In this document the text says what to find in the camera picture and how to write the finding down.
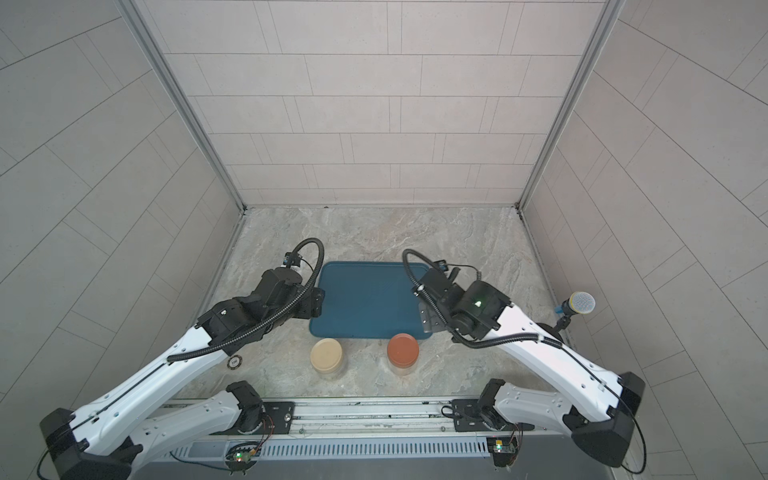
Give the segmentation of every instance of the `beige jar lid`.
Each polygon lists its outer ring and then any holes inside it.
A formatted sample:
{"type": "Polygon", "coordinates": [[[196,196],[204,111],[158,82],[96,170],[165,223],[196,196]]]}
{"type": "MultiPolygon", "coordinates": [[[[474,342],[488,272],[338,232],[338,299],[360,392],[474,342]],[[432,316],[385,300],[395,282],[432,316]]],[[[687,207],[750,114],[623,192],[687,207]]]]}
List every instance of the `beige jar lid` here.
{"type": "Polygon", "coordinates": [[[310,352],[312,367],[320,373],[334,373],[341,366],[344,352],[335,339],[322,339],[310,352]]]}

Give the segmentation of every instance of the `tiled wall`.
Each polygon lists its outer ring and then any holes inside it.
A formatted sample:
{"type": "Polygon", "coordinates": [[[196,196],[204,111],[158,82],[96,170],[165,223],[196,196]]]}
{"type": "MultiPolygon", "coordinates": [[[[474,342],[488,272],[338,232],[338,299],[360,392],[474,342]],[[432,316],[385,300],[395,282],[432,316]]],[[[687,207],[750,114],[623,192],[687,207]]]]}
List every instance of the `tiled wall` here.
{"type": "Polygon", "coordinates": [[[137,5],[250,205],[514,203],[603,8],[137,5]]]}
{"type": "Polygon", "coordinates": [[[646,380],[660,480],[768,474],[767,32],[766,2],[627,2],[525,212],[597,299],[577,347],[646,380]]]}
{"type": "Polygon", "coordinates": [[[187,328],[240,214],[112,1],[0,2],[0,85],[0,477],[16,479],[43,416],[187,328]]]}

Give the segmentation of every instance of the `jar lid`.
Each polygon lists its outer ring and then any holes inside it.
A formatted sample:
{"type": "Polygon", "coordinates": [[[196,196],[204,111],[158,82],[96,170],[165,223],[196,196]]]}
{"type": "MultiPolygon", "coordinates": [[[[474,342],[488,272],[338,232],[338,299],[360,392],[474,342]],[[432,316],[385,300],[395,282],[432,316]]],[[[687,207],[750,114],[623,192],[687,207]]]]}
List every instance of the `jar lid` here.
{"type": "Polygon", "coordinates": [[[398,333],[389,341],[386,354],[394,366],[407,369],[419,357],[419,343],[408,333],[398,333]]]}
{"type": "Polygon", "coordinates": [[[320,373],[333,373],[341,366],[344,352],[335,339],[322,339],[310,352],[312,367],[320,373]]]}

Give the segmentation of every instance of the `orange jar lid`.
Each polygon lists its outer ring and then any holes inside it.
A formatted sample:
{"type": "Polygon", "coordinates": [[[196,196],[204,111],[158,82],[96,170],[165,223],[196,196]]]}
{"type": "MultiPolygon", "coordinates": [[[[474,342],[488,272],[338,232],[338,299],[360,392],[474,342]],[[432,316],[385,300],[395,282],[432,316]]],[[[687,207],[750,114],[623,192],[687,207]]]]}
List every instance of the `orange jar lid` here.
{"type": "Polygon", "coordinates": [[[389,341],[386,355],[394,366],[407,369],[419,357],[419,343],[408,333],[398,333],[389,341]]]}

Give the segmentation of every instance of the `microphone grille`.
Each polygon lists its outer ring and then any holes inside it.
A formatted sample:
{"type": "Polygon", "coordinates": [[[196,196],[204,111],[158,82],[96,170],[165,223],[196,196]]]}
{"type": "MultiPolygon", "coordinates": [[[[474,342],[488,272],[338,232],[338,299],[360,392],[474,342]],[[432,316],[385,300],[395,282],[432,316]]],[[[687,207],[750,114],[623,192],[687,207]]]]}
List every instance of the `microphone grille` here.
{"type": "Polygon", "coordinates": [[[594,297],[587,292],[575,292],[571,295],[568,303],[576,313],[582,315],[591,313],[594,310],[594,297]]]}

